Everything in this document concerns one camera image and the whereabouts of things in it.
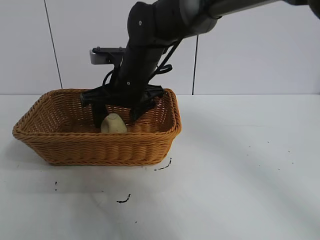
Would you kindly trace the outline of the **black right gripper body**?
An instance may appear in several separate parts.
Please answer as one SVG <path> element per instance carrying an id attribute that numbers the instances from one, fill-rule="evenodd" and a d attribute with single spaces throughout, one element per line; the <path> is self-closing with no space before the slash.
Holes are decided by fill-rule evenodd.
<path id="1" fill-rule="evenodd" d="M 170 45 L 126 47 L 94 47 L 90 50 L 93 65 L 113 65 L 101 86 L 80 95 L 81 105 L 103 103 L 131 109 L 135 105 L 164 95 L 164 89 L 150 84 L 156 75 L 166 74 L 173 67 L 168 60 L 173 54 Z"/>

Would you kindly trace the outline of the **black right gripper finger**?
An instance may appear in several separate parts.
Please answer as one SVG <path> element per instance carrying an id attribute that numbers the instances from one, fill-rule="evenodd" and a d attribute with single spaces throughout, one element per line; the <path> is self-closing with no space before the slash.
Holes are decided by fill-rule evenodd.
<path id="1" fill-rule="evenodd" d="M 155 101 L 153 99 L 140 102 L 132 107 L 129 111 L 130 121 L 133 123 L 137 121 L 142 115 L 155 107 Z"/>
<path id="2" fill-rule="evenodd" d="M 93 123 L 96 128 L 100 128 L 103 120 L 108 116 L 108 110 L 104 103 L 94 102 L 91 104 Z"/>

